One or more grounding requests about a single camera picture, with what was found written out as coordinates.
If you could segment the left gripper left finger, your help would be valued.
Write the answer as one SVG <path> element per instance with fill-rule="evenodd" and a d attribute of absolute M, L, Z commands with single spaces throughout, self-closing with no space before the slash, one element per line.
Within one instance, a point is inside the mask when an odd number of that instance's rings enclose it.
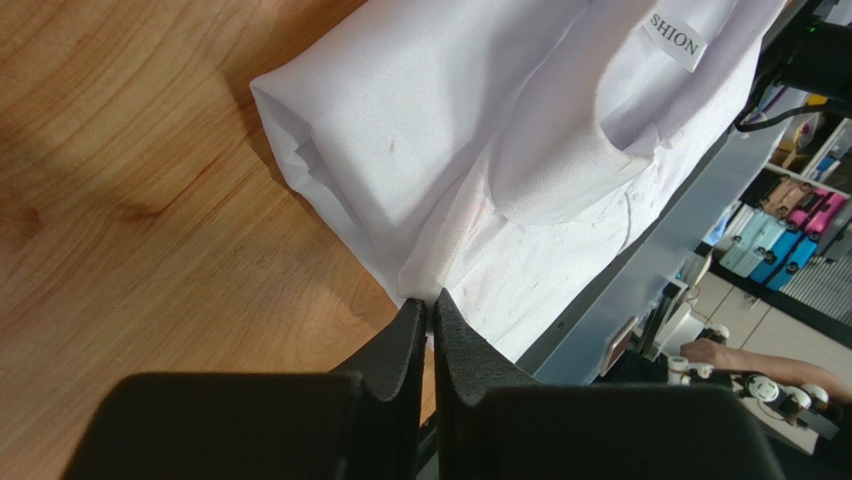
<path fill-rule="evenodd" d="M 428 310 L 327 373 L 143 373 L 104 398 L 67 479 L 412 479 Z"/>

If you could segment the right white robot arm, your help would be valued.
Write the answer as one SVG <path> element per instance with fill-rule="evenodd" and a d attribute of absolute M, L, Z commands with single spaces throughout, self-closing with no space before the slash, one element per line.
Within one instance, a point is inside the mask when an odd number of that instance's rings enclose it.
<path fill-rule="evenodd" d="M 732 127 L 750 133 L 798 115 L 851 117 L 851 12 L 849 1 L 791 1 L 764 36 L 752 91 Z M 822 105 L 801 106 L 753 120 L 775 86 L 817 94 Z"/>

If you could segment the person's forearm in background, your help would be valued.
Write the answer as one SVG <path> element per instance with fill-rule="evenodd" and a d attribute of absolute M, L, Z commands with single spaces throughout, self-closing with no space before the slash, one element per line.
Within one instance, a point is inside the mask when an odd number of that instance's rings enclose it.
<path fill-rule="evenodd" d="M 704 338 L 683 344 L 680 355 L 691 362 L 710 364 L 717 370 L 758 372 L 784 385 L 817 385 L 830 399 L 851 404 L 848 385 L 832 372 L 808 362 L 733 349 Z"/>

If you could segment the white long sleeve shirt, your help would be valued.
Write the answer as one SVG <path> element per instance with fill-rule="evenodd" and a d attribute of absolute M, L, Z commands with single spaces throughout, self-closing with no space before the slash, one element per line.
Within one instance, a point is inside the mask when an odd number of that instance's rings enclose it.
<path fill-rule="evenodd" d="M 287 184 L 401 303 L 516 360 L 658 218 L 781 1 L 369 1 L 250 85 Z"/>

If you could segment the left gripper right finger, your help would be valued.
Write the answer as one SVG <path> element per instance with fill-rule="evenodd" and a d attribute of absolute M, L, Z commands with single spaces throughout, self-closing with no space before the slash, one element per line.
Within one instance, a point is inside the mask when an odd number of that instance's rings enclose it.
<path fill-rule="evenodd" d="M 767 439 L 715 386 L 536 381 L 463 318 L 434 308 L 443 479 L 780 479 Z"/>

